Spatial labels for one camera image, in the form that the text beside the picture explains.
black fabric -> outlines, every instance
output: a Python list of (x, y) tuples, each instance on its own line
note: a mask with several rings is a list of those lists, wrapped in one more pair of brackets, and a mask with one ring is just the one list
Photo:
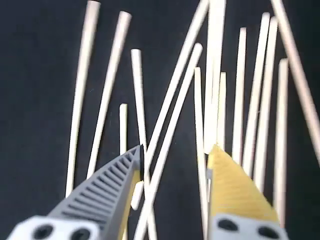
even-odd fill
[[(285, 0), (317, 110), (319, 1)], [(119, 154), (119, 105), (128, 103), (128, 148), (139, 144), (130, 49), (142, 50), (147, 140), (150, 141), (197, 0), (103, 1), (97, 24), (76, 156), (75, 185), (86, 178), (107, 64), (119, 11), (132, 14), (101, 140), (97, 167)], [(2, 1), (0, 7), (0, 239), (33, 215), (46, 215), (65, 194), (71, 117), (85, 0)], [(226, 151), (231, 153), (237, 49), (247, 27), (244, 122), (247, 122), (258, 34), (268, 0), (228, 0), (222, 51), (226, 71)], [(207, 47), (207, 19), (197, 41)], [(278, 35), (271, 96), (265, 195), (272, 200), (278, 63), (285, 57)], [(206, 54), (200, 59), (202, 87)], [(155, 198), (158, 239), (202, 237), (197, 177), (194, 85), (176, 126)], [(164, 124), (162, 143), (169, 119)], [(288, 87), (286, 228), (291, 240), (320, 234), (320, 170), (292, 77)], [(132, 239), (139, 214), (129, 219)]]

white stick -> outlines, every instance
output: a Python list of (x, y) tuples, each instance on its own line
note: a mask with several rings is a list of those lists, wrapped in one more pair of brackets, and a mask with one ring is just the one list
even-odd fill
[(214, 77), (214, 39), (217, 24), (214, 16), (216, 0), (209, 0), (209, 13), (208, 13), (208, 31), (207, 31), (207, 45), (206, 45), (206, 67), (205, 67), (205, 94), (204, 94), (204, 148), (208, 144), (210, 133), (209, 130), (209, 117), (210, 108), (212, 103), (212, 85)]
[(140, 218), (134, 234), (135, 240), (144, 239), (145, 232), (146, 232), (147, 219), (152, 210), (152, 206), (158, 190), (160, 178), (167, 160), (169, 147), (176, 129), (178, 118), (179, 118), (183, 103), (185, 101), (191, 80), (193, 78), (195, 67), (198, 64), (198, 60), (201, 55), (202, 49), (203, 48), (200, 43), (196, 43), (194, 45), (194, 48), (190, 57), (190, 61), (186, 68), (185, 76), (184, 76), (184, 79), (183, 79), (183, 82), (182, 82), (182, 85), (173, 109), (169, 126), (165, 133), (163, 144), (162, 144), (158, 159), (156, 161), (156, 165), (152, 175), (152, 180), (150, 182), (150, 186), (147, 192), (148, 193), (147, 198), (145, 199), (142, 210), (141, 210)]
[[(133, 75), (133, 86), (134, 86), (134, 98), (136, 116), (138, 122), (139, 142), (143, 145), (144, 157), (147, 152), (147, 137), (146, 137), (146, 124), (145, 124), (145, 105), (144, 105), (144, 88), (142, 78), (142, 61), (141, 51), (139, 49), (131, 50), (131, 64), (132, 64), (132, 75)], [(141, 195), (143, 192), (143, 181), (138, 182), (135, 185), (133, 196), (131, 200), (131, 207), (136, 210), (138, 209)]]
[(100, 3), (88, 1), (85, 11), (82, 37), (80, 44), (79, 62), (75, 80), (75, 92), (71, 120), (69, 158), (66, 175), (65, 197), (68, 197), (74, 188), (75, 162), (78, 142), (79, 123), (82, 104), (86, 88), (87, 74), (91, 51), (96, 33)]
[(286, 219), (288, 59), (279, 63), (274, 150), (273, 206), (281, 226)]
[(246, 38), (247, 38), (247, 29), (245, 27), (242, 27), (240, 28), (238, 59), (236, 64), (234, 118), (233, 118), (233, 135), (232, 135), (232, 159), (239, 165), (241, 164), (241, 158), (242, 158)]
[(120, 12), (118, 23), (115, 29), (115, 35), (114, 35), (113, 44), (111, 48), (109, 64), (108, 64), (108, 68), (105, 76), (99, 115), (98, 115), (98, 120), (96, 122), (89, 167), (86, 175), (87, 179), (91, 177), (91, 175), (95, 172), (95, 169), (96, 169), (101, 135), (104, 129), (111, 92), (114, 86), (116, 72), (118, 69), (120, 56), (124, 47), (130, 20), (131, 20), (131, 15), (129, 13), (125, 11)]
[[(134, 85), (134, 97), (136, 114), (138, 121), (139, 141), (143, 145), (144, 159), (146, 159), (147, 152), (147, 138), (146, 138), (146, 124), (145, 124), (145, 110), (144, 110), (144, 93), (143, 93), (143, 78), (142, 78), (142, 60), (141, 51), (139, 49), (131, 50), (131, 62), (133, 73), (133, 85)], [(150, 165), (144, 161), (144, 169), (149, 169)], [(143, 192), (143, 184), (136, 184), (131, 200), (131, 206), (133, 209), (137, 209)], [(148, 218), (148, 234), (150, 240), (157, 239), (157, 229), (155, 214), (152, 210)]]
[[(119, 135), (120, 135), (120, 155), (127, 151), (127, 125), (128, 125), (128, 105), (122, 103), (119, 107)], [(128, 239), (128, 229), (124, 229), (122, 240)]]
[(222, 150), (225, 150), (225, 125), (226, 125), (226, 94), (227, 94), (226, 73), (221, 72), (219, 88), (219, 109), (217, 126), (217, 143)]
[(204, 117), (204, 152), (206, 154), (209, 154), (212, 150), (213, 145), (217, 143), (219, 84), (226, 13), (226, 0), (214, 0), (213, 3), (214, 4), (210, 6), (210, 11), (212, 8), (213, 11), (215, 11), (213, 20), (215, 25), (214, 38), (211, 42), (213, 45), (212, 96), (211, 106), (208, 110), (209, 118), (206, 118), (206, 116)]
[(149, 186), (149, 167), (152, 161), (152, 158), (154, 157), (155, 154), (155, 150), (157, 147), (157, 143), (159, 140), (159, 136), (160, 136), (160, 132), (162, 130), (162, 126), (165, 122), (165, 118), (167, 116), (172, 98), (174, 97), (175, 91), (177, 89), (179, 80), (181, 78), (181, 75), (184, 71), (184, 68), (186, 66), (187, 60), (188, 60), (188, 56), (191, 52), (191, 49), (194, 45), (194, 42), (196, 40), (196, 37), (198, 35), (198, 32), (204, 22), (204, 19), (206, 17), (207, 11), (208, 11), (208, 0), (200, 0), (199, 5), (194, 13), (193, 19), (191, 21), (189, 30), (186, 34), (178, 61), (176, 63), (172, 78), (170, 80), (170, 84), (168, 87), (168, 90), (166, 92), (166, 95), (164, 97), (164, 101), (160, 110), (160, 114), (158, 116), (158, 119), (155, 123), (155, 127), (151, 136), (151, 140), (146, 152), (146, 158), (145, 158), (145, 164), (146, 166), (148, 166), (148, 168), (146, 168), (144, 170), (144, 173), (147, 174), (144, 177), (144, 187), (148, 187)]
[(270, 14), (265, 12), (262, 14), (261, 26), (258, 40), (258, 47), (256, 50), (256, 59), (253, 73), (253, 82), (251, 89), (251, 98), (249, 106), (248, 120), (246, 124), (242, 167), (245, 173), (251, 177), (252, 176), (252, 166), (253, 166), (253, 153), (255, 147), (256, 138), (256, 127), (257, 127), (257, 115), (258, 106), (260, 98), (260, 88), (262, 73), (265, 60), (266, 43), (268, 37)]
[(207, 240), (208, 231), (208, 202), (206, 190), (206, 159), (204, 153), (204, 127), (202, 117), (202, 97), (201, 97), (201, 70), (196, 67), (194, 70), (194, 116), (195, 116), (195, 139), (196, 158), (198, 168), (200, 207), (203, 240)]
[(139, 181), (134, 186), (133, 195), (131, 199), (131, 207), (133, 210), (137, 210), (140, 204), (141, 196), (144, 191), (144, 181)]
[(271, 0), (273, 11), (279, 21), (279, 31), (288, 56), (290, 69), (293, 76), (296, 91), (298, 93), (306, 125), (320, 166), (320, 123), (317, 110), (312, 99), (307, 78), (302, 67), (297, 46), (294, 40), (289, 20), (281, 0)]
[(139, 49), (131, 50), (131, 63), (133, 74), (134, 98), (136, 116), (138, 121), (139, 141), (143, 145), (144, 153), (147, 152), (147, 137), (145, 124), (145, 104), (142, 78), (141, 51)]
[(259, 116), (259, 127), (256, 140), (253, 181), (261, 193), (264, 192), (266, 158), (269, 130), (269, 114), (271, 102), (272, 80), (276, 52), (278, 22), (273, 16), (270, 20), (268, 44), (265, 57), (264, 79)]

